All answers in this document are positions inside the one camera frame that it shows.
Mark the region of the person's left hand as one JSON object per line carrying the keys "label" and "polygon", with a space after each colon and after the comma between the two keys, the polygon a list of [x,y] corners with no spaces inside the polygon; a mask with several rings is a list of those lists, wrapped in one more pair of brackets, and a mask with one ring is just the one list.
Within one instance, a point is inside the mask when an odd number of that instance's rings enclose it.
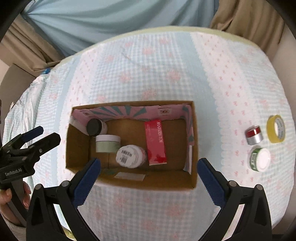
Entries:
{"label": "person's left hand", "polygon": [[[25,209],[28,210],[29,205],[30,205],[30,201],[31,201],[30,194],[32,192],[31,192],[29,185],[26,182],[23,182],[23,189],[24,189],[24,195],[23,195],[22,203],[23,203],[23,206],[25,207]],[[12,195],[12,192],[10,189],[1,190],[1,196],[0,196],[1,214],[5,219],[7,219],[12,224],[14,224],[16,226],[23,226],[8,206],[8,203],[11,201],[12,196],[13,195]]]}

